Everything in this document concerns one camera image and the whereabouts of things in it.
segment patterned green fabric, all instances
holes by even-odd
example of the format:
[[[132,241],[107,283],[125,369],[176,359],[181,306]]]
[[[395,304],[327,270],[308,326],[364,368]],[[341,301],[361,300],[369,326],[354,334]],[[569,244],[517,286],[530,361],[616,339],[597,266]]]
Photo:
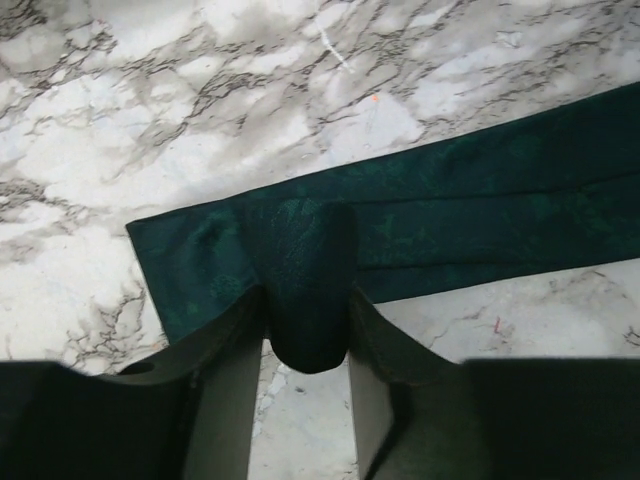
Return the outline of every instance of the patterned green fabric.
[[[321,371],[354,281],[378,303],[640,257],[639,112],[640,83],[127,228],[170,342],[262,284],[276,354]]]

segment green cloth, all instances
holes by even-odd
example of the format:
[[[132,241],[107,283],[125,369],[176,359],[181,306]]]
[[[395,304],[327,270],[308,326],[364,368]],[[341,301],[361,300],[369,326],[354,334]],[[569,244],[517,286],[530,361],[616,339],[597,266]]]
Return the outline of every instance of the green cloth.
[[[170,342],[265,287],[275,353],[335,367],[371,302],[640,257],[640,83],[127,225]]]

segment cloth fold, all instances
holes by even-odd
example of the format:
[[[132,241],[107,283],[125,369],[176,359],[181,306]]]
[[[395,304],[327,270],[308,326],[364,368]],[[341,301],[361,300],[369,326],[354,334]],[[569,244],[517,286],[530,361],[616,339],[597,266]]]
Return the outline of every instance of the cloth fold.
[[[127,229],[170,342],[262,284],[276,353],[321,371],[352,277],[379,303],[640,257],[638,112],[640,83]]]

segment marble surface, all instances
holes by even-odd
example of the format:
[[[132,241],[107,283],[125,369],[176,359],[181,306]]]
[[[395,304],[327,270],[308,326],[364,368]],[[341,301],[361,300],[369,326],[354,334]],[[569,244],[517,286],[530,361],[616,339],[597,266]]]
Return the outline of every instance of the marble surface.
[[[165,345],[133,219],[638,80],[638,0],[6,0],[0,354],[94,374]],[[639,267],[380,308],[454,360],[636,355]],[[265,345],[251,480],[355,479],[349,408],[344,367]]]

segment white scratch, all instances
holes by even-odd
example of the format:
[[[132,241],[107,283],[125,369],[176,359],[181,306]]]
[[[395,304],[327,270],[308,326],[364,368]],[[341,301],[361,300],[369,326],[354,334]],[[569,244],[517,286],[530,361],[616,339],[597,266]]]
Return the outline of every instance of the white scratch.
[[[313,19],[313,23],[316,25],[316,28],[320,32],[320,38],[322,39],[322,43],[324,44],[325,47],[327,47],[327,50],[329,50],[331,54],[338,59],[338,61],[342,64],[343,67],[345,67],[350,73],[354,73],[355,70],[351,68],[351,65],[349,65],[349,62],[347,62],[347,60],[342,55],[340,55],[340,52],[338,52],[335,49],[335,47],[331,44],[331,40],[329,40],[329,35],[327,35],[327,31],[324,29],[322,25],[320,25],[320,22],[318,21],[318,15],[320,15],[320,5],[318,4],[318,0],[315,0],[315,4],[316,4],[316,16]]]

